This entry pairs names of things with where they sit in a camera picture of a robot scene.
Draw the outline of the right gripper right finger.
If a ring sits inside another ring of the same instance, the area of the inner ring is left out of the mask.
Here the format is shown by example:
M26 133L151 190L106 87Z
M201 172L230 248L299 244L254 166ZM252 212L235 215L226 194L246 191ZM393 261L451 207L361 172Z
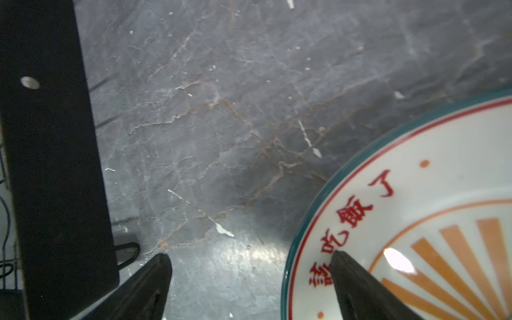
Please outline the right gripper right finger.
M343 319L420 319L344 251L332 255L331 277Z

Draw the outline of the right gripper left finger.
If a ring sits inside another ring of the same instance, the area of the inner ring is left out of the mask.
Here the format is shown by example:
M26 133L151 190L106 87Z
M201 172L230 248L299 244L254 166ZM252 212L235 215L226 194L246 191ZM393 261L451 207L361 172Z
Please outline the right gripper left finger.
M84 318L162 319L171 277L171 260L159 253Z

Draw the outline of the black wire dish rack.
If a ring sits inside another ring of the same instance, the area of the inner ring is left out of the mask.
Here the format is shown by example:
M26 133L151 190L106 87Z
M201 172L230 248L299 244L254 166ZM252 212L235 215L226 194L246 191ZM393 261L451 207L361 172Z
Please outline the black wire dish rack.
M1 2L1 130L22 289L2 319L136 319L119 283L72 1Z

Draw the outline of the orange sunburst plate front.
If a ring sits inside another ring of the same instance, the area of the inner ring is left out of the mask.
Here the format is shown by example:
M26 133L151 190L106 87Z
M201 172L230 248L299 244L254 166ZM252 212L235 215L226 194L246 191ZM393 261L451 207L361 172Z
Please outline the orange sunburst plate front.
M293 240L282 319L341 319L336 251L424 319L510 319L511 90L431 111L345 164Z

